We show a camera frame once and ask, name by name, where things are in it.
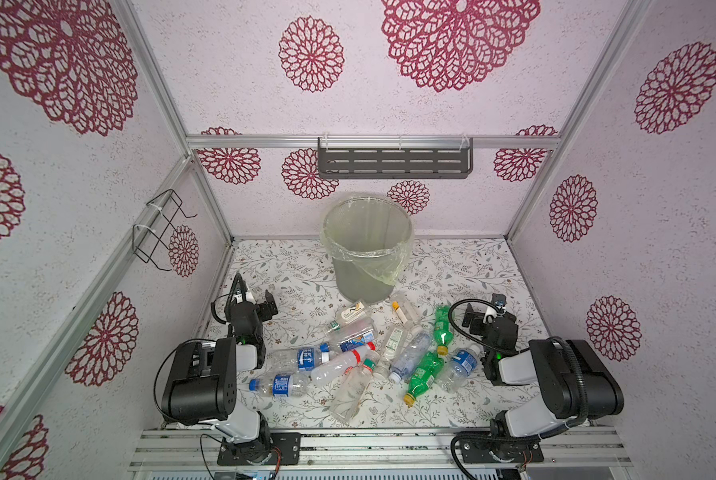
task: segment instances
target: table surface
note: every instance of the table surface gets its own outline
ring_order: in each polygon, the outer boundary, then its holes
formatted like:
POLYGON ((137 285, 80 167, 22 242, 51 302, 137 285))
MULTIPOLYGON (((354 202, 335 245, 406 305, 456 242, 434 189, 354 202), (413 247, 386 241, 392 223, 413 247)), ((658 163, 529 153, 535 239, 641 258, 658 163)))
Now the table surface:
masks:
MULTIPOLYGON (((318 240, 244 240, 236 245, 222 293, 241 272, 257 299, 267 289, 275 295, 279 314, 264 324, 267 351, 317 345, 326 340, 320 326, 334 319, 348 303, 336 288, 331 259, 318 240)), ((507 308, 518 318, 518 349, 548 333, 518 272, 504 240, 416 240, 411 261, 398 278, 401 290, 422 314, 422 325, 432 330, 436 305, 463 298, 490 300, 492 293, 507 295, 507 308)), ((476 310, 483 311, 477 305, 476 310)), ((382 339, 386 327, 399 322, 386 302, 373 306, 372 318, 382 339)), ((208 338, 222 338, 227 327, 210 321, 208 338)), ((454 352, 468 340, 455 332, 449 346, 454 352)), ((329 404, 342 379, 323 388, 310 388, 302 398, 264 398, 250 392, 250 379, 275 370, 266 362, 260 370, 238 373, 239 400, 260 410, 271 428, 345 427, 329 416, 329 404)), ((434 385, 414 407, 403 403, 405 385, 372 380, 363 396, 353 428, 481 427, 501 410, 526 402, 539 393, 536 385, 493 386, 480 365, 455 394, 434 385)))

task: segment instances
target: black wire hook rack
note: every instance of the black wire hook rack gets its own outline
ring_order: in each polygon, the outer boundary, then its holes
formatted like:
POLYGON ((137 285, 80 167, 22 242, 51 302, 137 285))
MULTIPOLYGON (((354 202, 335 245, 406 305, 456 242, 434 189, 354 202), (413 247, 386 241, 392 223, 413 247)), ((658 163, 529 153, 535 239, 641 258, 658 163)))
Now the black wire hook rack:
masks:
POLYGON ((182 210, 182 199, 180 198, 179 194, 174 191, 174 189, 168 189, 164 190, 160 194, 153 197, 149 202, 147 202, 147 206, 151 206, 155 208, 158 211, 158 215, 153 218, 152 222, 149 225, 142 225, 142 224, 136 224, 132 225, 132 252, 134 252, 134 255, 136 255, 140 260, 145 262, 146 264, 152 263, 155 265, 155 268, 162 270, 163 272, 171 272, 171 268, 162 268, 158 266, 158 264, 155 262, 155 259, 153 258, 153 255, 155 254, 155 250, 158 248, 158 245, 163 245, 166 250, 170 250, 168 245, 163 241, 163 236, 166 235, 166 232, 168 231, 169 227, 173 231, 177 230, 177 227, 174 226, 173 220, 174 217, 177 216, 177 213, 182 214, 185 218, 195 218, 198 216, 198 214, 195 215, 187 215, 184 210, 182 210), (164 213, 164 209, 169 206, 169 202, 173 203, 177 206, 177 208, 174 210, 174 212, 171 214, 171 216, 167 216, 164 213), (155 224, 156 220, 158 218, 164 218, 166 219, 167 225, 164 226, 163 231, 158 234, 158 232, 153 229, 153 225, 155 224), (137 234, 140 232, 141 229, 145 229, 144 235, 140 239, 139 242, 137 242, 137 234), (142 250, 142 244, 145 242, 145 240, 148 238, 149 235, 152 235, 155 238, 155 245, 153 245, 153 248, 147 252, 145 250, 142 250))

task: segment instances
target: gray trash can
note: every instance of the gray trash can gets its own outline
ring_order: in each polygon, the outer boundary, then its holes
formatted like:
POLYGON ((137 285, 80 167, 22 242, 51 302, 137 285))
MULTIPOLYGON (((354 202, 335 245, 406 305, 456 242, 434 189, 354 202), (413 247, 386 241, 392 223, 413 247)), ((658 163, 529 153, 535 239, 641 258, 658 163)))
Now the gray trash can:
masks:
POLYGON ((408 213, 383 197, 353 197, 324 217, 320 241, 331 255, 336 286, 350 301, 381 302, 411 257, 408 213))

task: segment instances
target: blue bottle label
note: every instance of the blue bottle label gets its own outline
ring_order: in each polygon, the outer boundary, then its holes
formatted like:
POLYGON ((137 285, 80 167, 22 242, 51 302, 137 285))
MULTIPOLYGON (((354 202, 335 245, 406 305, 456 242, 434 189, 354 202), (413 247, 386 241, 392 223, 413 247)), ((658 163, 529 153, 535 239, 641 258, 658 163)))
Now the blue bottle label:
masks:
POLYGON ((309 347, 306 349, 299 349, 296 352, 296 364, 300 368, 300 371, 312 370, 315 368, 315 349, 309 347))
POLYGON ((341 343, 340 348, 342 349, 343 352, 347 352, 348 350, 356 349, 361 345, 365 345, 368 342, 373 342, 373 341, 374 341, 374 332, 371 331, 365 335, 358 335, 358 336, 351 338, 350 340, 347 340, 344 343, 341 343))
POLYGON ((289 396, 291 375, 276 375, 273 379, 273 395, 289 396))
POLYGON ((472 369, 476 368, 476 365, 478 365, 478 361, 476 360, 476 358, 470 355, 467 350, 459 350, 456 355, 454 355, 454 358, 452 358, 452 360, 459 363, 459 365, 461 365, 462 368, 465 369, 468 375, 470 375, 472 369))

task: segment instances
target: floral tabletop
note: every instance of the floral tabletop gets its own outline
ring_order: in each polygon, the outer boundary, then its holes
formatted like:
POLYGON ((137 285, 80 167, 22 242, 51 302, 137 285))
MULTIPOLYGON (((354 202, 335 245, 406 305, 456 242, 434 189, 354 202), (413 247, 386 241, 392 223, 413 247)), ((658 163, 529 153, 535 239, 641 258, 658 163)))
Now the floral tabletop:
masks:
MULTIPOLYGON (((257 299, 263 298, 266 289, 275 295, 279 314, 264 324, 268 355, 278 348, 325 341, 320 326, 332 321, 336 310, 348 303, 336 288, 331 259, 318 240, 239 242, 222 293, 229 291, 237 271, 257 299)), ((518 318, 519 349, 529 340, 548 336, 504 240, 417 240, 396 290, 406 294, 422 315, 422 324, 430 330, 436 305, 471 297, 490 300, 492 293, 503 293, 508 298, 508 310, 518 318)), ((372 318, 382 338, 387 326, 398 319, 385 302, 374 305, 373 310, 372 318)), ((227 327, 212 321, 206 334, 208 338, 221 338, 227 335, 227 327)), ((455 333, 449 350, 454 352, 467 344, 467 339, 455 333)), ((250 379, 273 370, 275 366, 266 362, 261 370, 238 373, 240 400, 249 408, 261 410, 270 427, 344 427, 328 412, 342 379, 323 388, 310 386, 301 398, 265 398, 249 391, 250 379)), ((406 386, 372 380, 350 426, 486 426, 501 410, 524 403, 539 390, 536 385, 494 387, 478 365, 456 394, 435 385, 409 408, 402 400, 405 392, 406 386)))

